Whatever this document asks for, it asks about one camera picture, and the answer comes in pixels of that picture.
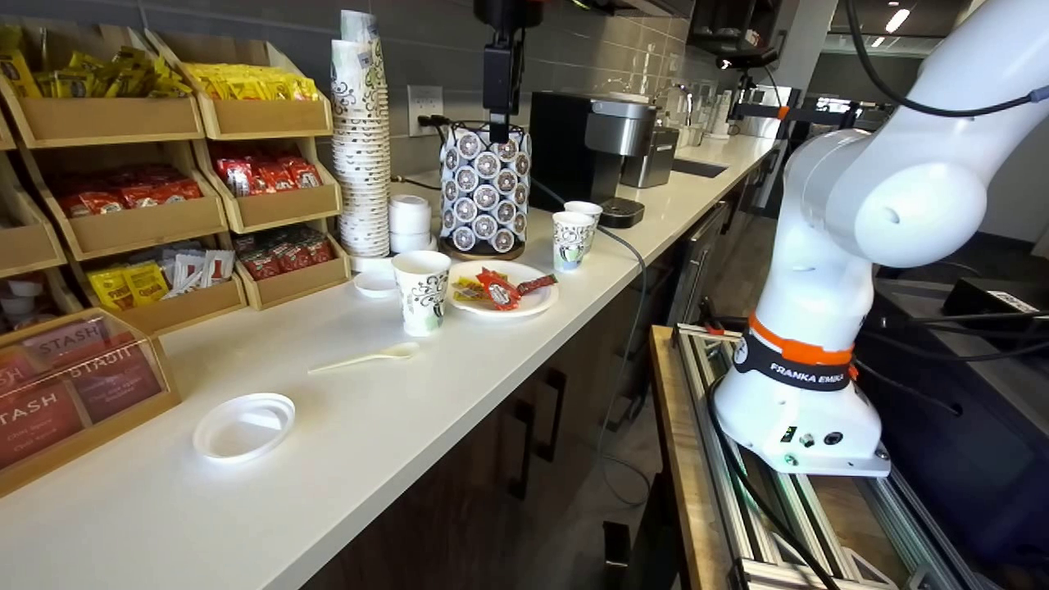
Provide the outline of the black coffee maker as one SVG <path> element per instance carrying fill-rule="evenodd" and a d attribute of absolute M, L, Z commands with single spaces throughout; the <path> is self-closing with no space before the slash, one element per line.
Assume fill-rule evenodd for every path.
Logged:
<path fill-rule="evenodd" d="M 537 91 L 529 109 L 529 178 L 563 201 L 601 205 L 615 197 L 624 160 L 651 145 L 656 115 L 646 102 Z"/>

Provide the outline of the patterned paper cup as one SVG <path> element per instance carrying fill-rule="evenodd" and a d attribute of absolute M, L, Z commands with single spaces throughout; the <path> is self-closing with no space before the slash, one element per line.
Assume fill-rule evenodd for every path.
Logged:
<path fill-rule="evenodd" d="M 397 277 L 403 328 L 412 337 L 427 337 L 443 326 L 451 258 L 435 251 L 412 251 L 391 259 Z"/>
<path fill-rule="evenodd" d="M 553 265 L 555 272 L 577 270 L 593 243 L 597 222 L 584 213 L 561 211 L 553 216 Z"/>
<path fill-rule="evenodd" d="M 602 206 L 593 204 L 593 202 L 588 201 L 569 201 L 563 206 L 563 209 L 568 212 L 578 213 L 582 216 L 591 218 L 591 224 L 588 224 L 591 230 L 588 230 L 588 238 L 585 240 L 587 250 L 591 249 L 593 239 L 596 238 L 596 234 L 598 232 L 598 224 L 600 222 L 601 214 L 603 213 Z"/>

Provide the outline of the white cup lid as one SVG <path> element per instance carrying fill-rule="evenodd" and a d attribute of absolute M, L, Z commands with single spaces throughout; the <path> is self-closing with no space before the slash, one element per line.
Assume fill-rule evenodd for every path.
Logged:
<path fill-rule="evenodd" d="M 248 393 L 207 412 L 193 433 L 193 449 L 216 465 L 244 464 L 284 443 L 296 417 L 295 403 L 281 393 Z"/>
<path fill-rule="evenodd" d="M 363 297 L 385 299 L 397 297 L 397 276 L 391 271 L 367 271 L 356 274 L 352 281 L 356 291 Z"/>

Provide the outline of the tap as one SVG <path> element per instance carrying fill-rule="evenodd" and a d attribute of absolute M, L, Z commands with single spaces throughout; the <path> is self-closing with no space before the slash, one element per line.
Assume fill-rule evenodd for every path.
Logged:
<path fill-rule="evenodd" d="M 687 84 L 669 83 L 656 91 L 652 105 L 658 111 L 658 126 L 688 128 L 693 124 L 695 112 L 694 88 Z"/>

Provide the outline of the silver appliance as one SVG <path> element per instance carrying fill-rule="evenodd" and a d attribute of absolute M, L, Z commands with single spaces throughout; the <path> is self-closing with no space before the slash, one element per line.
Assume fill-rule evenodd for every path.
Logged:
<path fill-rule="evenodd" d="M 679 142 L 679 130 L 675 127 L 658 126 L 652 130 L 652 139 L 640 156 L 625 157 L 620 184 L 636 189 L 649 189 L 670 182 L 675 164 L 675 153 Z"/>

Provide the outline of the stack of white lids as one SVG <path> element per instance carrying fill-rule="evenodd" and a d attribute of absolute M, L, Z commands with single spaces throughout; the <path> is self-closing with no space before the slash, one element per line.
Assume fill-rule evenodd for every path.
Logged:
<path fill-rule="evenodd" d="M 393 254 L 436 251 L 431 231 L 431 206 L 413 194 L 397 194 L 389 199 L 389 245 Z"/>

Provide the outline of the black drip tray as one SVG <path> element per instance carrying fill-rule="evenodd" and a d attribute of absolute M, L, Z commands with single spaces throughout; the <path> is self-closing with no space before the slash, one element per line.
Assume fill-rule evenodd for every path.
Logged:
<path fill-rule="evenodd" d="M 643 220 L 645 206 L 636 199 L 613 197 L 601 202 L 598 224 L 607 229 L 628 229 Z"/>

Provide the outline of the heap of red packets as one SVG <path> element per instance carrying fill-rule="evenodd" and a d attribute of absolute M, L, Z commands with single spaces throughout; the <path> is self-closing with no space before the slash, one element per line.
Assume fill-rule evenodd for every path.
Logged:
<path fill-rule="evenodd" d="M 322 186 L 317 167 L 297 151 L 224 151 L 212 157 L 233 197 L 257 197 Z"/>
<path fill-rule="evenodd" d="M 160 163 L 60 173 L 48 180 L 48 187 L 68 218 L 104 216 L 202 197 L 195 180 Z"/>
<path fill-rule="evenodd" d="M 311 225 L 285 225 L 237 234 L 232 244 L 238 261 L 257 282 L 336 258 L 325 233 Z"/>

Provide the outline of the white plastic spoon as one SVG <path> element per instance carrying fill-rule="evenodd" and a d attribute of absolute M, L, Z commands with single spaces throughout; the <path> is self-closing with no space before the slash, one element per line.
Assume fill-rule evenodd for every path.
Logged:
<path fill-rule="evenodd" d="M 420 344 L 416 341 L 404 341 L 404 343 L 397 343 L 389 345 L 389 347 L 382 347 L 374 352 L 367 352 L 367 354 L 362 354 L 356 357 L 349 357 L 343 360 L 338 360 L 336 362 L 329 363 L 329 365 L 320 365 L 316 367 L 311 367 L 308 374 L 322 374 L 326 372 L 334 372 L 335 370 L 343 370 L 352 365 L 360 365 L 360 363 L 365 363 L 372 360 L 407 360 L 412 358 L 420 350 Z"/>

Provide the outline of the wooden display rack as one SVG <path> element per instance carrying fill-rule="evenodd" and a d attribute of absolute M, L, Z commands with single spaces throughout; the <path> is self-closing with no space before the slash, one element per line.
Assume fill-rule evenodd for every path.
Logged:
<path fill-rule="evenodd" d="M 329 100 L 319 89 L 320 100 L 315 102 L 212 100 L 184 69 L 186 63 L 224 63 L 274 66 L 302 75 L 283 52 L 262 41 L 205 37 L 204 48 L 192 50 L 196 62 L 188 62 L 153 31 L 109 25 L 60 31 L 59 41 L 60 54 L 68 60 L 74 50 L 108 61 L 120 46 L 145 49 L 164 57 L 192 89 L 186 98 L 22 98 L 0 73 L 0 120 L 10 115 L 16 150 L 30 187 L 52 214 L 71 256 L 74 278 L 90 305 L 98 305 L 98 300 L 86 285 L 86 271 L 126 261 L 155 247 L 198 243 L 205 249 L 233 251 L 233 236 L 285 225 L 311 225 L 325 233 L 336 258 L 258 282 L 237 258 L 229 283 L 113 313 L 151 333 L 165 333 L 241 307 L 265 310 L 345 283 L 346 253 L 329 231 L 343 202 L 316 146 L 316 138 L 333 132 Z M 255 150 L 299 152 L 317 167 L 322 186 L 233 197 L 214 171 L 212 157 Z M 48 187 L 48 180 L 60 173 L 157 163 L 195 180 L 202 197 L 68 218 Z"/>

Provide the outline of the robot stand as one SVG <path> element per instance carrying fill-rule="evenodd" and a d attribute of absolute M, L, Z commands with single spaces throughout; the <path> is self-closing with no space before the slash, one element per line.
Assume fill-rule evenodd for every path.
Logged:
<path fill-rule="evenodd" d="M 655 326 L 652 392 L 675 494 L 679 580 L 692 590 L 1001 590 L 948 540 L 903 475 L 802 477 L 745 465 L 806 549 L 768 522 L 724 459 L 706 392 L 727 370 L 730 335 Z"/>

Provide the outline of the heap of creamer cups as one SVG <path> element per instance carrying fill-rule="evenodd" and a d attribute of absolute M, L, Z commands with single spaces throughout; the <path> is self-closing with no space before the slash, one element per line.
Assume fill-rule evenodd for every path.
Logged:
<path fill-rule="evenodd" d="M 45 279 L 40 273 L 0 279 L 0 319 L 10 331 L 28 325 L 40 314 L 44 294 Z"/>

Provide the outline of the black power brick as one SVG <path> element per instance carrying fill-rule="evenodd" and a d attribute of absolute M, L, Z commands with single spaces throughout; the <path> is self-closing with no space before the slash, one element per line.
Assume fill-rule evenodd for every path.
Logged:
<path fill-rule="evenodd" d="M 1008 331 L 1049 329 L 1049 283 L 958 279 L 942 305 L 945 316 L 975 316 L 964 325 Z"/>

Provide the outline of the wooden tea box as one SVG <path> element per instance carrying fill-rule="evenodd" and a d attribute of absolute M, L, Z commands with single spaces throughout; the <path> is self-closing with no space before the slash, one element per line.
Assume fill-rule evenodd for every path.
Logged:
<path fill-rule="evenodd" d="M 101 307 L 0 334 L 0 499 L 180 403 L 157 336 Z"/>

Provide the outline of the white wall socket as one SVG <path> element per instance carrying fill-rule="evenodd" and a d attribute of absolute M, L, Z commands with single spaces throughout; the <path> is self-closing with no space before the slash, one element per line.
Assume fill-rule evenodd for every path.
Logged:
<path fill-rule="evenodd" d="M 443 89 L 438 86 L 410 84 L 406 86 L 408 135 L 412 138 L 438 134 L 432 115 L 443 115 Z"/>

